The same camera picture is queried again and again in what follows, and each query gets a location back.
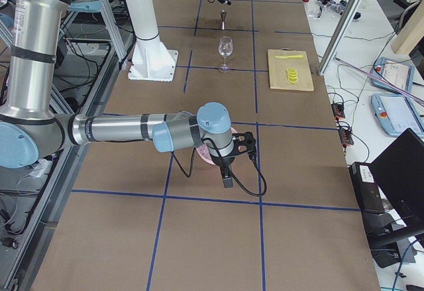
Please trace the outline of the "aluminium frame post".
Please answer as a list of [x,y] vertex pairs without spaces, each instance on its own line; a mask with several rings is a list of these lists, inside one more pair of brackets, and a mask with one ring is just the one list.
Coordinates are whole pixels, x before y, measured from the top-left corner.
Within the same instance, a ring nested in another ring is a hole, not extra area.
[[331,60],[335,57],[335,54],[337,52],[337,48],[339,44],[341,43],[341,40],[343,39],[343,36],[345,35],[345,32],[352,22],[354,18],[354,14],[357,11],[357,8],[361,4],[362,0],[348,0],[348,4],[346,6],[346,9],[344,10],[344,13],[341,15],[341,18],[335,28],[335,31],[331,37],[331,40],[329,42],[329,45],[323,55],[323,58],[319,64],[317,74],[319,76],[323,76],[326,72],[329,63]]

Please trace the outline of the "blue teach pendant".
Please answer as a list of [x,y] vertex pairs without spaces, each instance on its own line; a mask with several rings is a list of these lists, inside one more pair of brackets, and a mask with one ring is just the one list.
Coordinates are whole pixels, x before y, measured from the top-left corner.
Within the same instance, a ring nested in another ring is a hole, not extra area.
[[[411,92],[413,85],[414,67],[407,62],[399,62],[389,58],[380,57],[377,59],[375,66],[372,67],[371,74],[382,76],[396,87]],[[371,78],[372,84],[376,87],[396,92],[385,84],[381,84]]]
[[408,97],[375,93],[371,96],[371,106],[387,135],[398,137],[411,129],[423,137],[423,121]]

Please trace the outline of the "yellow plastic knife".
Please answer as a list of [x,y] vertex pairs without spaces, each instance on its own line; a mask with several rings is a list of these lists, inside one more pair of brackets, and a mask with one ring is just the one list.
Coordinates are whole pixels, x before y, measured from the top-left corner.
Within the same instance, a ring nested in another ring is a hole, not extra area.
[[275,55],[274,58],[287,60],[287,59],[302,59],[304,55],[302,54],[290,54],[290,55]]

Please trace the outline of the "wooden plank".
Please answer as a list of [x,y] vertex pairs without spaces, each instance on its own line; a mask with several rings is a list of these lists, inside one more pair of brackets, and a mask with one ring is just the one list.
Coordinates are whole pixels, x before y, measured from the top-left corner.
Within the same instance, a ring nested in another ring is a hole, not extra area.
[[423,40],[423,0],[398,0],[405,6],[399,18],[402,29],[392,43],[396,54],[409,54]]

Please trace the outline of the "blue teach pendant near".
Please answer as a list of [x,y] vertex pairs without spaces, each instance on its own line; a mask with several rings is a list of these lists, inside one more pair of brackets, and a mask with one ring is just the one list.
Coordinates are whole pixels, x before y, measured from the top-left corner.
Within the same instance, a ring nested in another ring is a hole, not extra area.
[[408,97],[375,93],[371,96],[371,106],[387,135],[398,137],[411,129],[423,137],[423,121]]

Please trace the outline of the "black laptop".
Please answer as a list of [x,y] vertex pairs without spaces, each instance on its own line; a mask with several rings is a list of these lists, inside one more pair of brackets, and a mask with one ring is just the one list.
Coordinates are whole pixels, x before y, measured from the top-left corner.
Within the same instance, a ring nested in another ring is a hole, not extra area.
[[423,221],[423,140],[412,129],[396,138],[369,169],[401,217]]

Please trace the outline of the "steel cocktail jigger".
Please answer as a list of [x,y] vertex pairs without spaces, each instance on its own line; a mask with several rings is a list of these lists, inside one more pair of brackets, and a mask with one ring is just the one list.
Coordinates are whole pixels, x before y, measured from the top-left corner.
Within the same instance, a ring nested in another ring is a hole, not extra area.
[[221,18],[221,29],[225,30],[225,23],[227,18],[227,12],[225,10],[222,10],[220,12],[220,18]]

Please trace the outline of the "bamboo cutting board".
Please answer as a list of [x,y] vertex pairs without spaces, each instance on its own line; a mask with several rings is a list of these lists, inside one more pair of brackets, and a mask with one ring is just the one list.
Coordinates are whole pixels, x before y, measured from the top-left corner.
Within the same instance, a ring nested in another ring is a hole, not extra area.
[[313,91],[311,70],[305,51],[268,49],[268,75],[271,89]]

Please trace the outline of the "yellow lemon slices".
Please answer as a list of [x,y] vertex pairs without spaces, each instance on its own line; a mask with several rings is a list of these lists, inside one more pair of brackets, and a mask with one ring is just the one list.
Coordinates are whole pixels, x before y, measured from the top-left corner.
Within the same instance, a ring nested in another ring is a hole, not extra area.
[[298,83],[298,72],[295,68],[286,68],[286,78],[291,84]]

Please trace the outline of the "clear wine glass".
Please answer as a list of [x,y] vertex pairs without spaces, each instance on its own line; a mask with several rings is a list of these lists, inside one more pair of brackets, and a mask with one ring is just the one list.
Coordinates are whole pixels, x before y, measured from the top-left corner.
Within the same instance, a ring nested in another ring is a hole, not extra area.
[[227,64],[227,58],[233,53],[233,40],[229,36],[223,36],[220,38],[219,54],[223,57],[223,63],[219,66],[219,70],[223,73],[229,71],[229,66]]

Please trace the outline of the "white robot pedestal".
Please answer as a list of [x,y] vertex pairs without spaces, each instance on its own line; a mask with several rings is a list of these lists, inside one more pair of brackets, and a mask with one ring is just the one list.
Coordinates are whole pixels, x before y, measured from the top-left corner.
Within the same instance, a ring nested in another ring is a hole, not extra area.
[[136,37],[129,79],[171,82],[178,51],[168,50],[161,41],[153,1],[125,1]]

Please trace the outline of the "pink ice bowl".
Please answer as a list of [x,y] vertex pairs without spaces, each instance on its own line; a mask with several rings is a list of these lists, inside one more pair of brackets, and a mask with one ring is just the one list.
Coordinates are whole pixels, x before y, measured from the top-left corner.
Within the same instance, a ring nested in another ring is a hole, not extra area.
[[[222,156],[228,155],[233,149],[220,150]],[[215,165],[215,163],[211,159],[211,155],[209,153],[208,146],[203,144],[202,146],[196,148],[198,155],[208,164]]]

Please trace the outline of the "blue teach pendant far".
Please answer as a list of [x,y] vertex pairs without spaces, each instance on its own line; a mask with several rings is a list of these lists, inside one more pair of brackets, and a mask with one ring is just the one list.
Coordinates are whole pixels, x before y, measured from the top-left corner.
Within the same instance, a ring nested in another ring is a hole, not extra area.
[[[372,67],[371,74],[382,76],[396,87],[411,92],[413,85],[414,67],[407,62],[399,62],[389,58],[380,57],[377,59],[375,66]],[[372,84],[376,87],[396,92],[385,84],[381,84],[371,78]]]

